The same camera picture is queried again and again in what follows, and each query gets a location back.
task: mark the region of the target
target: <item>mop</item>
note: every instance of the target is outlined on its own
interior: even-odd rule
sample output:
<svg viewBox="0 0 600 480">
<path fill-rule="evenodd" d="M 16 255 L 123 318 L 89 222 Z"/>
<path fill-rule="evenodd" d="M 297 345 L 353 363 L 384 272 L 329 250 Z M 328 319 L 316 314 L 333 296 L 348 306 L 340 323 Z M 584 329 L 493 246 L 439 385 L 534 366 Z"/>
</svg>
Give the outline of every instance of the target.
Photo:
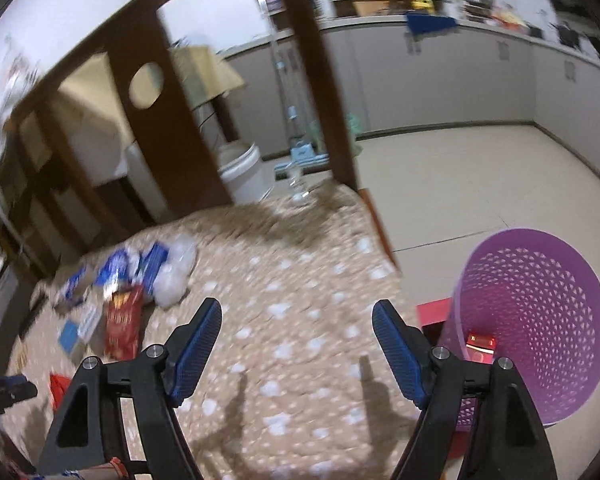
<svg viewBox="0 0 600 480">
<path fill-rule="evenodd" d="M 329 168 L 329 155 L 327 153 L 315 153 L 314 147 L 310 142 L 304 139 L 298 126 L 298 110 L 288 98 L 289 92 L 285 88 L 286 61 L 280 53 L 278 41 L 276 40 L 276 28 L 269 16 L 267 0 L 258 0 L 260 11 L 269 27 L 269 44 L 276 61 L 276 74 L 280 85 L 280 95 L 282 96 L 283 106 L 286 110 L 286 120 L 291 124 L 291 135 L 288 136 L 289 152 L 291 162 L 281 162 L 276 164 L 274 172 L 276 180 L 286 178 L 287 168 L 290 164 L 297 164 L 303 173 L 315 173 L 317 171 L 327 170 Z"/>
</svg>

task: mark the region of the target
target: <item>white plastic bag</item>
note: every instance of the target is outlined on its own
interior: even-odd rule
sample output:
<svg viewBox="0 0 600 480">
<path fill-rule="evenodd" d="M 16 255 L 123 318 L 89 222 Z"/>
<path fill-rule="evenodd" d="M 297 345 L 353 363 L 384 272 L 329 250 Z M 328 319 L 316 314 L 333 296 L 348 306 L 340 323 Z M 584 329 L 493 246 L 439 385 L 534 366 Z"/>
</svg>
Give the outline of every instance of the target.
<svg viewBox="0 0 600 480">
<path fill-rule="evenodd" d="M 189 276 L 196 265 L 198 254 L 196 239 L 187 233 L 179 233 L 167 242 L 167 246 L 169 247 L 167 263 L 171 264 L 173 269 L 178 269 Z"/>
<path fill-rule="evenodd" d="M 178 303 L 187 291 L 189 273 L 182 267 L 174 267 L 170 263 L 160 266 L 154 281 L 154 300 L 156 306 L 165 308 Z"/>
</svg>

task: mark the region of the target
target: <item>purple plastic basket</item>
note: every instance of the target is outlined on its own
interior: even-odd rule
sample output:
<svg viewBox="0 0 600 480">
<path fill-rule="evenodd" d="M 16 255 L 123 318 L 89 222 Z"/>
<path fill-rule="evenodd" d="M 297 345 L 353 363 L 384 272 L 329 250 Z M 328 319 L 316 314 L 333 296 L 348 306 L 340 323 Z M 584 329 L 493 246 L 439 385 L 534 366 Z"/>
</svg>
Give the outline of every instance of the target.
<svg viewBox="0 0 600 480">
<path fill-rule="evenodd" d="M 600 381 L 600 282 L 560 238 L 499 232 L 473 252 L 456 285 L 440 344 L 468 359 L 469 332 L 497 339 L 495 359 L 515 362 L 546 426 L 582 406 Z M 474 402 L 463 400 L 458 430 Z"/>
</svg>

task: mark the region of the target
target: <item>red box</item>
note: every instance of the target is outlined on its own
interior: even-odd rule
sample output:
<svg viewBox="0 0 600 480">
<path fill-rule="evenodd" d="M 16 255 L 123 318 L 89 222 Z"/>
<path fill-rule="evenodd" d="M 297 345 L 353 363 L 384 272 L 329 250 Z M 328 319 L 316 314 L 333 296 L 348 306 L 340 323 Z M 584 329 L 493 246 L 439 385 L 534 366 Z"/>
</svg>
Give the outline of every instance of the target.
<svg viewBox="0 0 600 480">
<path fill-rule="evenodd" d="M 480 335 L 469 332 L 466 339 L 466 351 L 469 360 L 476 363 L 493 363 L 493 354 L 496 349 L 496 338 L 490 335 Z"/>
</svg>

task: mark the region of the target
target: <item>metal screw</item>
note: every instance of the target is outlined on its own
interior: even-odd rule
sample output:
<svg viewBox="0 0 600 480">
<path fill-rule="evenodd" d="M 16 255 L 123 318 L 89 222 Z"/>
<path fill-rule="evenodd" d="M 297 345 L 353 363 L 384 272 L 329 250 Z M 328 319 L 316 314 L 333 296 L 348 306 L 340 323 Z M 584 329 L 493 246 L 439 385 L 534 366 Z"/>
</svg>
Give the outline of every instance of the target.
<svg viewBox="0 0 600 480">
<path fill-rule="evenodd" d="M 146 349 L 146 354 L 151 357 L 160 357 L 164 352 L 164 347 L 162 345 L 151 345 Z"/>
<path fill-rule="evenodd" d="M 503 370 L 511 370 L 513 368 L 513 361 L 508 357 L 501 357 L 498 359 L 498 366 Z"/>
<path fill-rule="evenodd" d="M 96 366 L 98 366 L 98 358 L 95 355 L 89 356 L 82 361 L 82 368 L 85 370 L 91 370 Z"/>
<path fill-rule="evenodd" d="M 449 350 L 447 350 L 445 347 L 443 346 L 436 346 L 434 347 L 434 349 L 431 351 L 431 353 L 433 354 L 433 357 L 435 357 L 436 359 L 447 359 L 449 357 Z"/>
</svg>

